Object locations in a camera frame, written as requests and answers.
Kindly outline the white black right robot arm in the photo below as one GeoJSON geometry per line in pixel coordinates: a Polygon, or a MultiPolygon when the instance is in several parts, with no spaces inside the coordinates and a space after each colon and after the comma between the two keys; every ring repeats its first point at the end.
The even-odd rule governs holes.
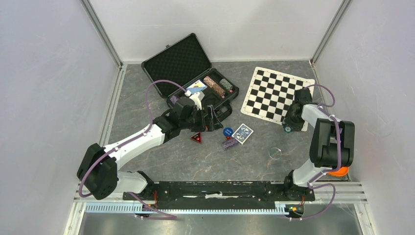
{"type": "Polygon", "coordinates": [[[282,126],[290,133],[300,131],[306,123],[314,129],[309,159],[284,179],[282,192],[289,200],[297,199],[322,176],[351,166],[354,159],[354,123],[340,120],[314,103],[309,88],[295,91],[282,126]]]}

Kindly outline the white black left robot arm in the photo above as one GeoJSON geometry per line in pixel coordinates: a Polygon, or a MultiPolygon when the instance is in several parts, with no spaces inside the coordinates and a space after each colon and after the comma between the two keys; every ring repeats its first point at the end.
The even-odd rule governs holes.
{"type": "Polygon", "coordinates": [[[153,185],[139,173],[119,172],[122,166],[143,152],[177,137],[184,129],[199,133],[222,128],[213,105],[198,107],[194,100],[181,97],[172,108],[151,119],[144,129],[131,136],[107,146],[90,145],[76,173],[81,181],[79,196],[102,200],[117,188],[124,188],[135,192],[141,199],[149,199],[154,193],[153,185]]]}

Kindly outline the purple chip stack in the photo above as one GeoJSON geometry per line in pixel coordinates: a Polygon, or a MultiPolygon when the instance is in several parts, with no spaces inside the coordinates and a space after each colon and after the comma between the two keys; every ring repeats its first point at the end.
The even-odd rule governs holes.
{"type": "Polygon", "coordinates": [[[177,96],[173,95],[173,96],[170,97],[169,100],[174,105],[179,100],[179,98],[177,96]]]}
{"type": "Polygon", "coordinates": [[[222,143],[224,150],[229,150],[235,146],[237,146],[239,142],[235,138],[230,138],[222,143]]]}

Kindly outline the purple chip stack front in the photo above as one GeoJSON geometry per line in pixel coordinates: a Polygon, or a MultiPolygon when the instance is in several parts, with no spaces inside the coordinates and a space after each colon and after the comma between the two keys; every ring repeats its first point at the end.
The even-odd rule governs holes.
{"type": "Polygon", "coordinates": [[[179,98],[177,96],[173,95],[173,96],[170,97],[169,100],[174,105],[179,100],[179,98]]]}

